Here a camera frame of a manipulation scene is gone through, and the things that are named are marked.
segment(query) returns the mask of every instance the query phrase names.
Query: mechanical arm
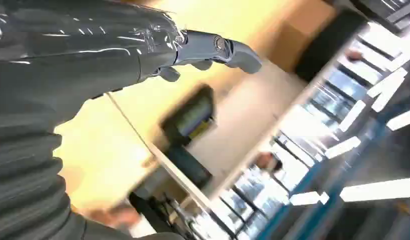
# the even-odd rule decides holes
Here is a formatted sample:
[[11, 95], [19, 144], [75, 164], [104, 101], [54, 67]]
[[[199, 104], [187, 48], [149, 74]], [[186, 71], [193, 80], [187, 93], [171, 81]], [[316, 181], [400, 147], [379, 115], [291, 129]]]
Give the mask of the mechanical arm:
[[[55, 126], [82, 104], [172, 66], [261, 67], [248, 46], [177, 29], [167, 13], [109, 0], [0, 0], [0, 239], [119, 240], [71, 212]], [[176, 235], [150, 239], [178, 239]]]

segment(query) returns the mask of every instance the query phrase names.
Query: wall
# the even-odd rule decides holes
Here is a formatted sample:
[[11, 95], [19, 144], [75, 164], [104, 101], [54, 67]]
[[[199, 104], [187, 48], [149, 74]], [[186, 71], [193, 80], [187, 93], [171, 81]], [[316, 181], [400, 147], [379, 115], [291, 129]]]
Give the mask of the wall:
[[305, 86], [266, 61], [259, 73], [245, 77], [217, 104], [217, 127], [188, 148], [213, 174], [213, 185], [223, 181], [243, 160]]

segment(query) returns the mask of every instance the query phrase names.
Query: gray sleeve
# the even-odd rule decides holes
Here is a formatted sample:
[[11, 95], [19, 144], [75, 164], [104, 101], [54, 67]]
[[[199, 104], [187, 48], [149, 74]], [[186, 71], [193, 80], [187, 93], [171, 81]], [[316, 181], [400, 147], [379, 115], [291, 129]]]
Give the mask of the gray sleeve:
[[53, 157], [60, 142], [51, 133], [0, 140], [0, 239], [131, 239], [71, 211]]

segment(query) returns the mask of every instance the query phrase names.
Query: yellow wall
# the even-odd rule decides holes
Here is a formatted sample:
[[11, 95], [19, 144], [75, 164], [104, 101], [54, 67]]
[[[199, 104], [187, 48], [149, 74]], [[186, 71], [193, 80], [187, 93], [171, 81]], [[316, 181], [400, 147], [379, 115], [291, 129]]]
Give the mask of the yellow wall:
[[[155, 0], [149, 6], [175, 12], [185, 28], [245, 42], [264, 54], [287, 0], [257, 2]], [[211, 85], [219, 97], [244, 76], [238, 69], [218, 64], [208, 71], [192, 66], [177, 70], [181, 73], [177, 82], [156, 77], [112, 93], [132, 124], [150, 141], [159, 142], [162, 116], [200, 83]], [[147, 149], [106, 95], [88, 101], [74, 120], [56, 132], [64, 136], [62, 146], [55, 151], [64, 161], [61, 175], [73, 204], [81, 211], [112, 206], [153, 170], [143, 164], [151, 157]]]

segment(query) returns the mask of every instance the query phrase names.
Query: robotic finger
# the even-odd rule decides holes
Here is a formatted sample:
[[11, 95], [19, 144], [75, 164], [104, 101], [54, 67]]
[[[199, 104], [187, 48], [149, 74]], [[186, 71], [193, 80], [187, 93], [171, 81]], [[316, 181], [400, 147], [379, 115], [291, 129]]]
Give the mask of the robotic finger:
[[185, 41], [178, 49], [174, 65], [192, 64], [197, 69], [207, 70], [214, 61], [249, 74], [256, 73], [262, 66], [258, 55], [238, 41], [192, 30], [186, 31]]

